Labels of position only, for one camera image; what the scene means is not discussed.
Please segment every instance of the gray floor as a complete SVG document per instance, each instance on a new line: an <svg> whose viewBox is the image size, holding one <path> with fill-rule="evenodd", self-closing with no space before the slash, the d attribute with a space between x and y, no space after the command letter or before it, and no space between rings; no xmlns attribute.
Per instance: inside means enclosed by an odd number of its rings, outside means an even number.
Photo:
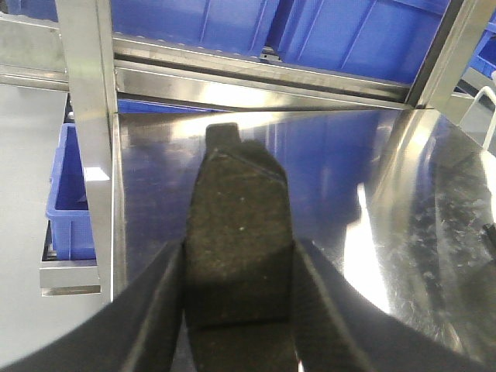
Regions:
<svg viewBox="0 0 496 372"><path fill-rule="evenodd" d="M101 307L99 294L42 297L46 199L66 95L0 85L0 366Z"/></svg>

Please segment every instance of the blue storage box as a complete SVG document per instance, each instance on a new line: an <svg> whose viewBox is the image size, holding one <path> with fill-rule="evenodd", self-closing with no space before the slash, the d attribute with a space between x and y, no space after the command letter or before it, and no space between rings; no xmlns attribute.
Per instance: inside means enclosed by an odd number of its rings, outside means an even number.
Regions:
<svg viewBox="0 0 496 372"><path fill-rule="evenodd" d="M475 48L474 55L470 61L470 66L491 78L491 74L496 70L496 12L493 13L491 20L480 38Z"/></svg>
<svg viewBox="0 0 496 372"><path fill-rule="evenodd" d="M57 21L55 0L7 0L10 14Z"/></svg>
<svg viewBox="0 0 496 372"><path fill-rule="evenodd" d="M57 20L54 0L7 0L9 12ZM114 31L260 56L279 0L111 0Z"/></svg>
<svg viewBox="0 0 496 372"><path fill-rule="evenodd" d="M58 260L95 259L90 213L74 124L63 124L53 160L46 217Z"/></svg>
<svg viewBox="0 0 496 372"><path fill-rule="evenodd" d="M284 62L409 84L448 3L287 0L277 10L268 43Z"/></svg>

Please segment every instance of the metal post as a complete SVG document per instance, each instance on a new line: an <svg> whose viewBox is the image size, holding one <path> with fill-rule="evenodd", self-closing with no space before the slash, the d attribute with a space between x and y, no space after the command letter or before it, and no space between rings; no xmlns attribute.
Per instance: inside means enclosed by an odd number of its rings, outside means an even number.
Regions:
<svg viewBox="0 0 496 372"><path fill-rule="evenodd" d="M109 0L56 0L103 302L113 298L112 149L117 125Z"/></svg>
<svg viewBox="0 0 496 372"><path fill-rule="evenodd" d="M451 0L406 103L445 111L474 53L496 0Z"/></svg>

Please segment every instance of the white cable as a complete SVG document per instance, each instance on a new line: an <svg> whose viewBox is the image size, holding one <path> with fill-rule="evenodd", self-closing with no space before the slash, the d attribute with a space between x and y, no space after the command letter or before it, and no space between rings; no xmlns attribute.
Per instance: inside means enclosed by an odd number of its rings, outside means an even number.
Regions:
<svg viewBox="0 0 496 372"><path fill-rule="evenodd" d="M465 119L468 112L480 101L483 95L489 97L489 99L492 100L494 106L496 106L496 94L494 93L494 91L490 87L483 87L481 90L479 90L479 92L475 96L474 101L468 108L467 112L465 112L465 115L463 116L461 122ZM487 150L489 148L495 129L496 129L496 111L493 112L493 116L491 118L491 124L487 129L486 138L484 139L484 143L482 144L482 148L484 150Z"/></svg>

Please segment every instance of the metal edge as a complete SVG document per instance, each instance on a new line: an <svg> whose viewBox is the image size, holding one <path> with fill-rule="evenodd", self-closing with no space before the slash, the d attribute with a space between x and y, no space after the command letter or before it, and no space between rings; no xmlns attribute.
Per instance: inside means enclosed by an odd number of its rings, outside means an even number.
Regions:
<svg viewBox="0 0 496 372"><path fill-rule="evenodd" d="M129 61L115 62L117 90L144 97L210 105L233 111L299 109L406 109L396 102L338 95L276 84L213 77L194 71L150 66Z"/></svg>
<svg viewBox="0 0 496 372"><path fill-rule="evenodd" d="M159 64L178 70L197 71L229 78L240 78L295 88L330 91L365 98L403 102L409 86L393 81L359 77L277 61L260 62L254 57L178 46L158 40L114 35L117 59Z"/></svg>

